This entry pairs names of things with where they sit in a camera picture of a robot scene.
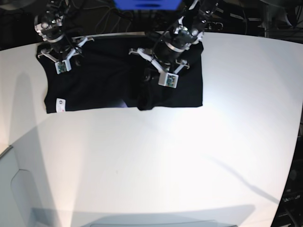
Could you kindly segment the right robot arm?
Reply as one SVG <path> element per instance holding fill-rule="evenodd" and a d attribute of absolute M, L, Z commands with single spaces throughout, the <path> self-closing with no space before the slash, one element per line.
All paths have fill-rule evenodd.
<path fill-rule="evenodd" d="M 82 47 L 92 36 L 70 37 L 64 23 L 68 20 L 70 4 L 66 0 L 49 0 L 45 13 L 35 17 L 34 29 L 46 43 L 46 47 L 37 52 L 37 57 L 50 59 L 58 73 L 71 70 L 71 59 L 82 56 Z"/>

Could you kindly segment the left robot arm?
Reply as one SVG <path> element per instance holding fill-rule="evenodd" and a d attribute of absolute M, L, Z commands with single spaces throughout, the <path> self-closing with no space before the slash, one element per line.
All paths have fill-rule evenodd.
<path fill-rule="evenodd" d="M 162 33 L 146 34 L 154 40 L 152 48 L 132 48 L 129 54 L 142 57 L 160 74 L 177 75 L 184 67 L 189 68 L 187 61 L 180 57 L 191 46 L 202 41 L 205 28 L 218 4 L 217 0 L 186 0 L 184 9 L 168 28 Z"/>

